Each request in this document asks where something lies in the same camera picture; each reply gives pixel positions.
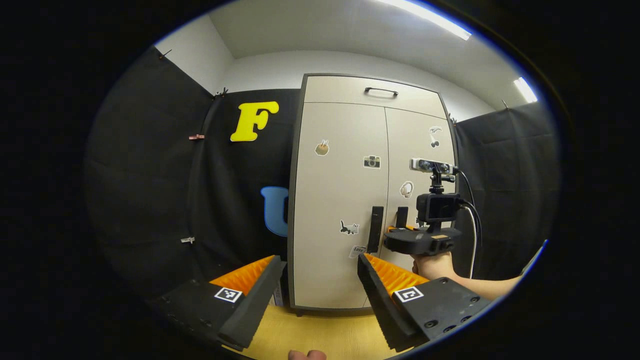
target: blue letter u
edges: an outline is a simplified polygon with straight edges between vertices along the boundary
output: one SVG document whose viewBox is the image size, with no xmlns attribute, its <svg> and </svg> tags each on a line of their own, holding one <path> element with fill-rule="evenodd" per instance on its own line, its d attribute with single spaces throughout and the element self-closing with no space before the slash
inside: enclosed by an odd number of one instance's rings
<svg viewBox="0 0 640 360">
<path fill-rule="evenodd" d="M 289 190 L 279 186 L 267 186 L 260 190 L 264 197 L 264 224 L 272 233 L 286 237 L 287 223 L 284 222 L 284 200 Z"/>
</svg>

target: ceiling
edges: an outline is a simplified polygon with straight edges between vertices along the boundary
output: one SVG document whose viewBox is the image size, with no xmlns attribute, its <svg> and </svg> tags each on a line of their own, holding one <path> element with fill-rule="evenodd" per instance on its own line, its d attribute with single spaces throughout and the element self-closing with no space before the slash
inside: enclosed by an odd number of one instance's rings
<svg viewBox="0 0 640 360">
<path fill-rule="evenodd" d="M 464 41 L 374 0 L 238 0 L 209 16 L 235 58 L 278 51 L 345 51 L 425 70 L 496 110 L 504 107 L 502 100 L 509 106 L 525 103 L 513 84 L 522 74 L 477 34 Z"/>
</svg>

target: finger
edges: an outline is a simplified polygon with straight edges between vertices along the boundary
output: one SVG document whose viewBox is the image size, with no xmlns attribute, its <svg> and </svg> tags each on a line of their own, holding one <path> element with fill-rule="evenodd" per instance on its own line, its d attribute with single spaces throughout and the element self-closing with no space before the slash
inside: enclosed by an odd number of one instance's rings
<svg viewBox="0 0 640 360">
<path fill-rule="evenodd" d="M 308 358 L 299 351 L 290 350 L 288 359 L 289 360 L 307 360 Z"/>
<path fill-rule="evenodd" d="M 320 350 L 310 350 L 307 357 L 309 360 L 326 360 L 326 354 Z"/>
</svg>

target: cable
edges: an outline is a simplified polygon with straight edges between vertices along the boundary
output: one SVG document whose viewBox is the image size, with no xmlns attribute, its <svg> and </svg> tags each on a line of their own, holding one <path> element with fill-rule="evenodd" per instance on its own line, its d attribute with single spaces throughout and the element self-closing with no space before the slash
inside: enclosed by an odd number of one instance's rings
<svg viewBox="0 0 640 360">
<path fill-rule="evenodd" d="M 468 206 L 463 206 L 463 208 L 465 208 L 465 210 L 467 210 L 467 212 L 469 213 L 469 216 L 471 216 L 471 220 L 473 220 L 472 225 L 474 227 L 474 251 L 473 251 L 473 253 L 471 253 L 471 269 L 469 270 L 469 279 L 473 279 L 473 277 L 474 277 L 474 263 L 476 262 L 476 250 L 477 250 L 476 220 L 474 218 L 473 212 L 471 212 L 471 209 Z"/>
<path fill-rule="evenodd" d="M 465 175 L 464 172 L 462 172 L 462 170 L 458 169 L 458 172 L 460 173 L 460 175 L 462 175 L 462 177 L 465 178 L 465 183 L 467 184 L 467 190 L 469 190 L 469 195 L 471 196 L 471 205 L 475 206 L 476 200 L 474 199 L 474 193 L 471 192 L 471 184 L 469 184 L 469 179 L 467 179 L 467 176 Z"/>
<path fill-rule="evenodd" d="M 476 217 L 477 237 L 478 237 L 478 242 L 480 243 L 480 247 L 482 247 L 482 222 L 480 222 L 480 216 L 478 215 L 476 207 L 473 206 L 473 204 L 471 204 L 469 201 L 466 201 L 465 199 L 460 199 L 460 203 L 468 205 L 469 209 L 471 209 L 474 216 Z"/>
</svg>

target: black cable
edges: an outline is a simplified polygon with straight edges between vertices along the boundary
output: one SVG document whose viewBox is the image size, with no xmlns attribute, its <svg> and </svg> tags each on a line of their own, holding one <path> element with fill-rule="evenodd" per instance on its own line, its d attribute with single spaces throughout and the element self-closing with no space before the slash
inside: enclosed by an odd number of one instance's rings
<svg viewBox="0 0 640 360">
<path fill-rule="evenodd" d="M 474 214 L 474 218 L 476 221 L 476 229 L 477 229 L 477 239 L 478 239 L 478 243 L 480 244 L 480 247 L 482 247 L 482 223 L 480 222 L 480 216 L 478 215 L 478 212 L 476 210 L 476 207 L 471 204 L 469 201 L 466 201 L 465 199 L 460 199 L 460 202 L 462 204 L 466 204 L 469 206 L 469 208 L 471 209 L 471 212 L 473 212 Z"/>
<path fill-rule="evenodd" d="M 471 192 L 471 184 L 469 184 L 469 179 L 467 179 L 467 176 L 465 175 L 464 172 L 462 172 L 462 170 L 458 169 L 458 172 L 460 173 L 460 175 L 462 175 L 462 177 L 465 178 L 465 183 L 467 184 L 467 190 L 469 190 L 469 195 L 471 196 L 471 205 L 475 206 L 476 200 L 474 199 L 474 193 Z"/>
</svg>

